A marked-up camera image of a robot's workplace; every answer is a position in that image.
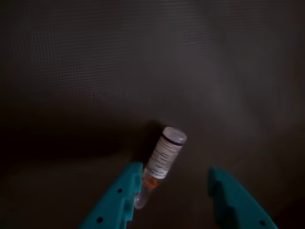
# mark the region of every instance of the gray fabric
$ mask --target gray fabric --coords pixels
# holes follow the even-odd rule
[[[129,227],[216,228],[210,166],[272,216],[304,196],[301,2],[1,4],[2,228],[76,228],[156,122],[188,141]]]

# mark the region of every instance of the microcentrifuge tube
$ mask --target microcentrifuge tube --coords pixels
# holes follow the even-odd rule
[[[166,127],[143,172],[141,192],[136,194],[134,207],[141,209],[150,194],[166,177],[185,141],[186,134],[179,129]]]

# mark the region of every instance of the dark surface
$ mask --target dark surface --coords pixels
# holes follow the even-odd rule
[[[280,215],[304,197],[304,9],[2,1],[0,228],[76,228],[164,125],[188,141],[130,228],[215,228],[211,166]]]

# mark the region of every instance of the orange ring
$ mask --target orange ring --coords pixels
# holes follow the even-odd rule
[[[152,183],[148,183],[146,179],[150,179],[152,181]],[[156,178],[154,178],[153,176],[145,176],[143,177],[143,181],[144,181],[144,184],[149,187],[149,188],[155,188],[158,186],[158,182],[156,180]]]

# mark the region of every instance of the tube label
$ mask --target tube label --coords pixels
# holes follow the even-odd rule
[[[182,147],[170,143],[161,136],[146,166],[150,175],[164,179]]]

